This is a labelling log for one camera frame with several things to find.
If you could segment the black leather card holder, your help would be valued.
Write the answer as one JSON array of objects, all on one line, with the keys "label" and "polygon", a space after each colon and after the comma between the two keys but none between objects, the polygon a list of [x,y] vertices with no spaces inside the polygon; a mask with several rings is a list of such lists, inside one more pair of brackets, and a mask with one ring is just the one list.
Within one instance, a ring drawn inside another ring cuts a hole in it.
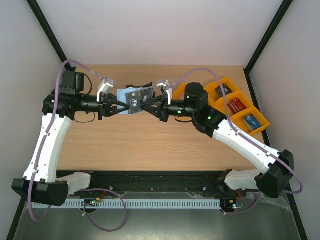
[{"label": "black leather card holder", "polygon": [[134,86],[134,85],[126,85],[125,88],[123,89],[118,89],[117,90],[117,99],[120,100],[121,102],[127,103],[126,101],[126,93],[131,93],[131,92],[136,92],[140,91],[140,106],[142,103],[145,101],[148,101],[154,97],[154,88],[153,88],[153,83],[147,83],[145,85],[141,86]]}]

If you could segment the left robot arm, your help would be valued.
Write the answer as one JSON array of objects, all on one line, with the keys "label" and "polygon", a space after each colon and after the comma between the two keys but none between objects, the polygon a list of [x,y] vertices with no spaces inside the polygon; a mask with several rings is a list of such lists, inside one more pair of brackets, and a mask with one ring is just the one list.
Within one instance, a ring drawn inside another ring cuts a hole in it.
[{"label": "left robot arm", "polygon": [[97,95],[83,93],[86,74],[64,71],[58,91],[53,90],[43,101],[42,125],[38,142],[22,178],[15,178],[11,188],[32,203],[60,207],[67,197],[89,187],[91,175],[75,172],[57,177],[57,166],[63,141],[77,112],[93,113],[102,120],[127,111],[130,106],[109,92],[114,86],[107,78]]}]

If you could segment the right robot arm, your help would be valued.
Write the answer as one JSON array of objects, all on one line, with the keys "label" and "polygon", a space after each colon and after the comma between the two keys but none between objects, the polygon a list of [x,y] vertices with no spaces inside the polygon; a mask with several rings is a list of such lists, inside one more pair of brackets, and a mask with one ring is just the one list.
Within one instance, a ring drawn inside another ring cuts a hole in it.
[{"label": "right robot arm", "polygon": [[293,154],[279,152],[233,126],[224,113],[209,105],[208,93],[200,83],[187,84],[183,100],[171,100],[163,93],[142,103],[141,109],[161,122],[167,122],[169,116],[190,117],[200,133],[228,145],[255,166],[254,170],[226,170],[218,183],[224,196],[235,190],[259,190],[276,199],[293,177]]}]

